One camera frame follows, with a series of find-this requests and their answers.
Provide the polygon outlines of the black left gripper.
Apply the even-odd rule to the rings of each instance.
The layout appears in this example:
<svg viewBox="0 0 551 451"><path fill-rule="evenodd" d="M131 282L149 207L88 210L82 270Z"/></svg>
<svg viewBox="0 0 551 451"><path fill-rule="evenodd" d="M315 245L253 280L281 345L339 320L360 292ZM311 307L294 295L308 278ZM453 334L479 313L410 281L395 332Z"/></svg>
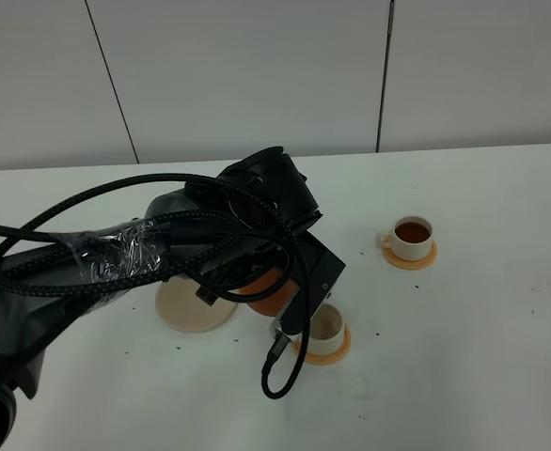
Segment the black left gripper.
<svg viewBox="0 0 551 451"><path fill-rule="evenodd" d="M233 250L221 255L215 268L195 272L197 296L212 305L218 298L257 303L276 295L291 282L295 264L303 268L298 240L256 229L244 229Z"/></svg>

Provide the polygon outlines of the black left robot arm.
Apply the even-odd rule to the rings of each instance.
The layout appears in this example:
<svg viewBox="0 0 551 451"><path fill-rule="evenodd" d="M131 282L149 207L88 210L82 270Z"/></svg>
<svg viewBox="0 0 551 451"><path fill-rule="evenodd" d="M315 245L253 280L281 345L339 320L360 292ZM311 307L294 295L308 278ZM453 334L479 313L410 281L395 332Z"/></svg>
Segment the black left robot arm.
<svg viewBox="0 0 551 451"><path fill-rule="evenodd" d="M103 194L176 182L140 219L104 230L42 226ZM256 303L297 281L301 333L313 289L300 241L320 219L307 180L280 147L211 178L163 173L118 179L76 194L15 228L0 225L0 447L16 416L16 390L33 397L46 348L83 315L133 288L185 276L206 304Z"/></svg>

